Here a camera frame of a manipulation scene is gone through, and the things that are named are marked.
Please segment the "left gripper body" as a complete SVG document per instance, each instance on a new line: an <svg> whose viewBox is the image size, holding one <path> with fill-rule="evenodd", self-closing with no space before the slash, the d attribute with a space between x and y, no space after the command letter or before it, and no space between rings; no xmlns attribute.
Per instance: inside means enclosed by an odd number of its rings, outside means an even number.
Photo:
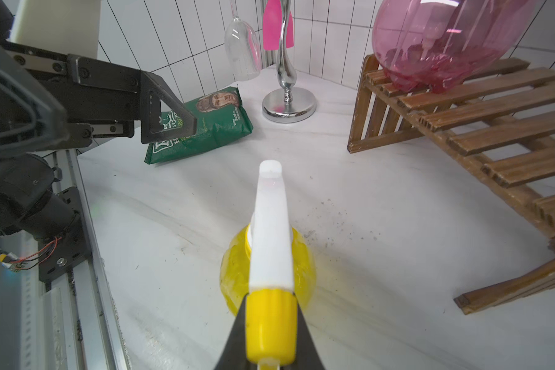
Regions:
<svg viewBox="0 0 555 370"><path fill-rule="evenodd" d="M0 46L65 108L68 138L51 148L88 148L95 140L134 136L141 70L8 41Z"/></svg>

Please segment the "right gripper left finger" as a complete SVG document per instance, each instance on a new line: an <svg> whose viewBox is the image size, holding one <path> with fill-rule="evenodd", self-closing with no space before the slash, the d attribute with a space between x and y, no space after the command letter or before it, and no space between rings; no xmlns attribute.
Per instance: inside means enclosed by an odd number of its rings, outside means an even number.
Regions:
<svg viewBox="0 0 555 370"><path fill-rule="evenodd" d="M250 362L246 353L245 315L247 295L237 312L228 340L214 370L248 370Z"/></svg>

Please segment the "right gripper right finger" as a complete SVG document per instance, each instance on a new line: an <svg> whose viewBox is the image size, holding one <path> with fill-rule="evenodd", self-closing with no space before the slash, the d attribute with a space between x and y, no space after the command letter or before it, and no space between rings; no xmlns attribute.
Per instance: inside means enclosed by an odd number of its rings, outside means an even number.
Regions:
<svg viewBox="0 0 555 370"><path fill-rule="evenodd" d="M297 342L293 369L325 370L319 353L315 347L301 306L297 304Z"/></svg>

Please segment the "small yellow spray bottle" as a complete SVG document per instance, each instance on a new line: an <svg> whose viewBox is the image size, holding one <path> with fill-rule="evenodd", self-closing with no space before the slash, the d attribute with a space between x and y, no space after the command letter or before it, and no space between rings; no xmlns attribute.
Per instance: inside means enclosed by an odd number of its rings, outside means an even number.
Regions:
<svg viewBox="0 0 555 370"><path fill-rule="evenodd" d="M291 366L296 355L297 304L305 308L316 284L314 260L291 226L282 165L263 161L254 212L231 241L220 267L220 291L236 317L245 295L249 369Z"/></svg>

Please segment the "pink pump sprayer bottle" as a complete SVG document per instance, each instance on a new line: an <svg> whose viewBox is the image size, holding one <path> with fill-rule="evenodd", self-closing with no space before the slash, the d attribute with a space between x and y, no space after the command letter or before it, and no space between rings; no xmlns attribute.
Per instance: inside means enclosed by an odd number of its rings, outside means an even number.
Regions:
<svg viewBox="0 0 555 370"><path fill-rule="evenodd" d="M396 88L442 93L500 59L524 33L535 6L528 0L385 1L372 49Z"/></svg>

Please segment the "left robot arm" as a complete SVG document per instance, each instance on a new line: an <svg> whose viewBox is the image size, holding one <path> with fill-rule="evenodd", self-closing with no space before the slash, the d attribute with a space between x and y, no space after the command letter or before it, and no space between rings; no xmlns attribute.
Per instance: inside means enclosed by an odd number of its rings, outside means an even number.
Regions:
<svg viewBox="0 0 555 370"><path fill-rule="evenodd" d="M42 150L97 137L143 143L192 136L196 117L158 75L97 58L98 1L0 1L0 231L66 233L77 213L52 192Z"/></svg>

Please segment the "wooden slatted shelf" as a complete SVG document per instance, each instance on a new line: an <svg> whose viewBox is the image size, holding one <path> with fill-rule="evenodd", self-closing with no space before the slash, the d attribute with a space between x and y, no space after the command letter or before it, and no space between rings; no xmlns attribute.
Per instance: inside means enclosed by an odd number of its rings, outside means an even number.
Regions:
<svg viewBox="0 0 555 370"><path fill-rule="evenodd" d="M553 260L455 298L465 315L555 288L555 70L508 58L443 93L395 87L374 55L362 63L348 152L429 138L549 240Z"/></svg>

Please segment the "green chips bag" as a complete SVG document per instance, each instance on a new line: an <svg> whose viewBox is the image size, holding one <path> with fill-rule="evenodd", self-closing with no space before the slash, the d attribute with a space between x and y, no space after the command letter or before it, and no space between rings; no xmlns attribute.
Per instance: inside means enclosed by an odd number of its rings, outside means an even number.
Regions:
<svg viewBox="0 0 555 370"><path fill-rule="evenodd" d="M196 133L149 144L145 163L165 163L204 154L234 143L254 129L237 87L228 86L191 100L185 106L197 118Z"/></svg>

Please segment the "clear wine glass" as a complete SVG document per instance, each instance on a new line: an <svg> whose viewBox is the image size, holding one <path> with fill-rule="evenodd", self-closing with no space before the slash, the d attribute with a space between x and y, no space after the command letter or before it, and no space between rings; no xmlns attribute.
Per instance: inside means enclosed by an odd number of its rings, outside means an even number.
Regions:
<svg viewBox="0 0 555 370"><path fill-rule="evenodd" d="M232 21L226 27L225 52L236 81L248 81L261 72L259 41L252 27L237 14L235 0L230 1Z"/></svg>

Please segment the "pink wine glass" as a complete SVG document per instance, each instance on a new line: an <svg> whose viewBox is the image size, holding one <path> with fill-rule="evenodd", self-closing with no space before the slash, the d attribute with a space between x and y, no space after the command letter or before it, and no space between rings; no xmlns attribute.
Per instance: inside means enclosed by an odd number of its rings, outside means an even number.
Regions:
<svg viewBox="0 0 555 370"><path fill-rule="evenodd" d="M279 50L282 34L282 5L281 1L269 0L265 6L263 16L263 48L266 51ZM294 47L294 23L291 12L288 13L288 27L286 35L286 48Z"/></svg>

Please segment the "chrome wine glass rack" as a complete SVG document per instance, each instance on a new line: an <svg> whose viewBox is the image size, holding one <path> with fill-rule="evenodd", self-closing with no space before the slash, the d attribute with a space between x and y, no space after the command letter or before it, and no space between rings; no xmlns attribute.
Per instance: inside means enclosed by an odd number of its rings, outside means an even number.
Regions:
<svg viewBox="0 0 555 370"><path fill-rule="evenodd" d="M262 102L263 115L275 123L297 123L311 117L317 108L315 95L307 89L296 86L297 74L288 57L286 35L288 27L288 13L291 12L291 2L281 1L282 5L282 34L280 47L277 52L277 81L280 86L270 92Z"/></svg>

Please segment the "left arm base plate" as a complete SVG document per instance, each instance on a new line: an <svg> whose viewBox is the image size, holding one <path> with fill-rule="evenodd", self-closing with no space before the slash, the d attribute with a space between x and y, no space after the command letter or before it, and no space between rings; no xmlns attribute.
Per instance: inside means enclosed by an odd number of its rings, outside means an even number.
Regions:
<svg viewBox="0 0 555 370"><path fill-rule="evenodd" d="M39 265L39 280L46 284L92 256L79 189L69 187L49 196L39 212L40 225L44 235L57 237L59 241L52 254Z"/></svg>

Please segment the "aluminium mounting rail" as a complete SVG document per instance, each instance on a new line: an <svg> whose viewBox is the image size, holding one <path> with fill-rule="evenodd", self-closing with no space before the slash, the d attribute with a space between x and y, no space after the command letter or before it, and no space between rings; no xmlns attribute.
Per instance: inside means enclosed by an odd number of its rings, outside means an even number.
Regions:
<svg viewBox="0 0 555 370"><path fill-rule="evenodd" d="M33 268L21 274L21 369L129 369L131 363L100 256L79 160L73 150L41 152L63 171L55 191L77 189L90 256L49 284Z"/></svg>

